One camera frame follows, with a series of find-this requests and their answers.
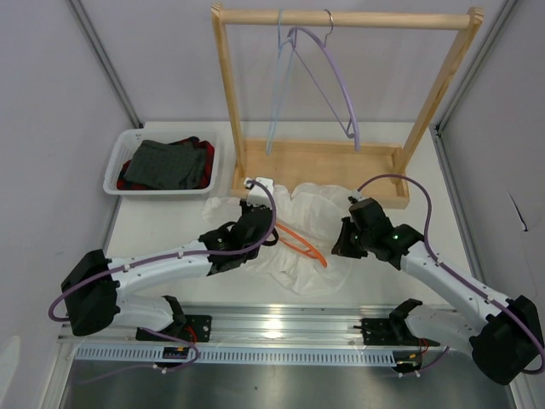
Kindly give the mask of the white ruffled skirt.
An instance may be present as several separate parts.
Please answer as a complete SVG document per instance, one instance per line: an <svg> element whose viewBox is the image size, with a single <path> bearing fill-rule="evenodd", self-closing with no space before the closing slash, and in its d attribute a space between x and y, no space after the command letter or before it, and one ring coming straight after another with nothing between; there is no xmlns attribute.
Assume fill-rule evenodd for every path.
<svg viewBox="0 0 545 409"><path fill-rule="evenodd" d="M326 258L328 267L302 256L280 241L262 247L259 256L242 267L250 274L268 275L285 290L298 296L318 296L337 291L355 270L352 258L334 256L331 250L341 232L341 219L348 216L347 198L352 194L336 185L303 183L293 192L282 185L273 188L277 222L296 231Z"/></svg>

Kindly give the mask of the orange plastic hanger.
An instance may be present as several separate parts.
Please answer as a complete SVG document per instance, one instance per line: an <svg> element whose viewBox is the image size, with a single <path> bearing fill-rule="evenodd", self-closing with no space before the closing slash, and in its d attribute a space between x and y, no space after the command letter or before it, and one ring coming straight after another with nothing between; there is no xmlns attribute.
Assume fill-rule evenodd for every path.
<svg viewBox="0 0 545 409"><path fill-rule="evenodd" d="M328 267L328 262L324 255L308 240L280 222L276 222L275 227L281 233L279 241L283 245L302 256L319 262L323 268Z"/></svg>

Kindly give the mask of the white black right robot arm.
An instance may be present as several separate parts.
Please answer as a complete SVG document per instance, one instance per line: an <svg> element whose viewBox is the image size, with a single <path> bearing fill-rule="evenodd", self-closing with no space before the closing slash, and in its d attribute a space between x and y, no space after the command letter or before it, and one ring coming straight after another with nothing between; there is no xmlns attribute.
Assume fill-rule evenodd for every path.
<svg viewBox="0 0 545 409"><path fill-rule="evenodd" d="M461 276L428 249L423 234L407 224L395 227L374 199L349 202L332 254L355 259L374 255L431 288L454 309L445 313L419 300L403 302L390 314L388 331L395 342L417 337L452 347L501 385L529 373L529 364L544 356L539 314L529 298L512 299Z"/></svg>

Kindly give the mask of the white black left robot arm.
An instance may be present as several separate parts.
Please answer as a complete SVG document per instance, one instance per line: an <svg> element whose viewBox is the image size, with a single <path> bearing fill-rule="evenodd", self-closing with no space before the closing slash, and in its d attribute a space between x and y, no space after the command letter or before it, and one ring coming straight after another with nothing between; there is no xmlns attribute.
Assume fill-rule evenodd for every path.
<svg viewBox="0 0 545 409"><path fill-rule="evenodd" d="M109 259L88 252L61 284L67 320L76 337L106 328L134 328L139 341L191 340L194 328L174 296L142 297L140 291L178 279L206 278L257 258L278 241L272 209L240 203L241 215L187 245L154 256Z"/></svg>

